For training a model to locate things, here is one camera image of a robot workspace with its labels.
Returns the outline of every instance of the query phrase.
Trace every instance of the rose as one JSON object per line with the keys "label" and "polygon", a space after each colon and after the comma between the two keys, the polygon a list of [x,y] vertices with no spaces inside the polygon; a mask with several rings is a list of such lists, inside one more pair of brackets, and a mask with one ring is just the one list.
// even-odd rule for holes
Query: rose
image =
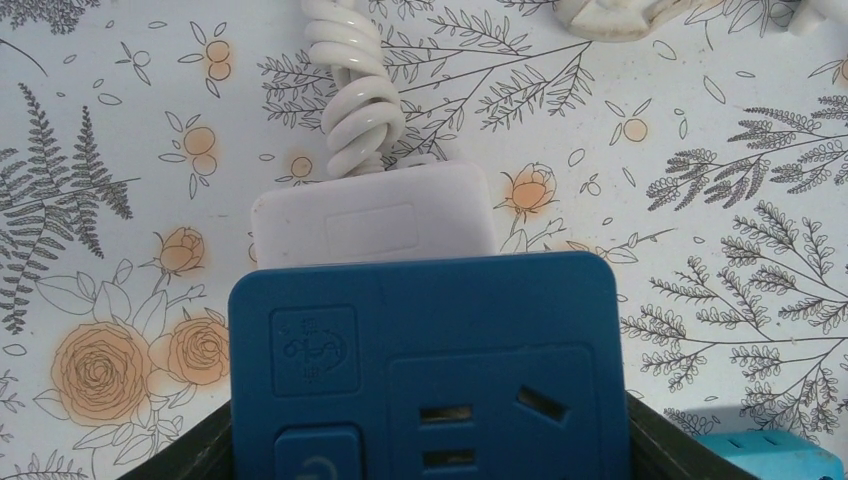
{"label": "rose", "polygon": [[[212,318],[190,318],[180,322],[173,333],[153,342],[150,359],[154,365],[169,372],[173,380],[196,385],[215,383],[230,374],[229,332]],[[157,394],[161,390],[153,384],[151,389]]]}
{"label": "rose", "polygon": [[551,168],[540,163],[529,163],[512,180],[510,196],[499,206],[508,205],[519,212],[534,212],[551,203],[555,193],[556,178]]}
{"label": "rose", "polygon": [[147,397],[152,369],[147,342],[132,327],[85,324],[70,333],[51,376],[71,420],[87,426],[124,423]]}
{"label": "rose", "polygon": [[204,248],[203,236],[197,230],[181,227],[162,242],[159,264],[169,273],[198,268]]}

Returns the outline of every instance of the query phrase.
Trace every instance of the white plastic adapter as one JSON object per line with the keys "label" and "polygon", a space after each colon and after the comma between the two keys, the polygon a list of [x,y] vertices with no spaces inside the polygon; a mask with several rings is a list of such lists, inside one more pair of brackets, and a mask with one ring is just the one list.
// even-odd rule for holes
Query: white plastic adapter
{"label": "white plastic adapter", "polygon": [[486,177],[467,162],[271,191],[251,221],[260,269],[498,253]]}

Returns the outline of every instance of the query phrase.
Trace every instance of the floral pattern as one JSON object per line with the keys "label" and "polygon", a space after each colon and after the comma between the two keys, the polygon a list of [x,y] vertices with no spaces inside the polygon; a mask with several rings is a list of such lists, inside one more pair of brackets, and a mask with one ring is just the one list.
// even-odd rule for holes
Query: floral pattern
{"label": "floral pattern", "polygon": [[[0,0],[0,478],[118,478],[225,402],[250,206],[326,180],[298,2],[73,3]],[[474,161],[501,252],[605,259],[627,389],[685,432],[848,461],[838,26],[720,0],[602,45],[459,3],[356,2],[406,118],[386,168]]]}

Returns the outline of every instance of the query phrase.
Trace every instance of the white object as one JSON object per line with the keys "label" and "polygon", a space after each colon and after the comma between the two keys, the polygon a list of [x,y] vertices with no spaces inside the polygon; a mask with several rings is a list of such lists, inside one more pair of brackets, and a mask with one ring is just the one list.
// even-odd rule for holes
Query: white object
{"label": "white object", "polygon": [[324,109],[321,127],[334,153],[327,170],[335,178],[383,170],[382,153],[400,138],[406,117],[400,95],[383,67],[380,32],[355,12],[353,0],[302,0],[312,21],[309,58],[329,65],[339,92]]}
{"label": "white object", "polygon": [[720,0],[560,0],[556,16],[578,37],[630,42],[646,37],[690,8],[717,1]]}
{"label": "white object", "polygon": [[828,18],[848,25],[848,0],[804,0],[789,23],[794,35],[807,35]]}
{"label": "white object", "polygon": [[251,221],[260,269],[498,253],[485,175],[464,162],[268,192]]}

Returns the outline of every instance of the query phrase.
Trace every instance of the socket slot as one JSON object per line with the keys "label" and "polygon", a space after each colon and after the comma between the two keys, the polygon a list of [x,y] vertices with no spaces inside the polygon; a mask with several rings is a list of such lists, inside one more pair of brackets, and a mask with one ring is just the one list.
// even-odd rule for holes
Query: socket slot
{"label": "socket slot", "polygon": [[474,450],[471,448],[460,450],[435,450],[431,452],[424,452],[422,454],[425,469],[467,467],[469,465],[474,465],[474,457]]}
{"label": "socket slot", "polygon": [[568,407],[565,405],[523,385],[518,391],[516,400],[520,405],[557,423],[562,422],[568,412]]}
{"label": "socket slot", "polygon": [[471,405],[421,408],[419,414],[421,425],[470,422],[472,408]]}

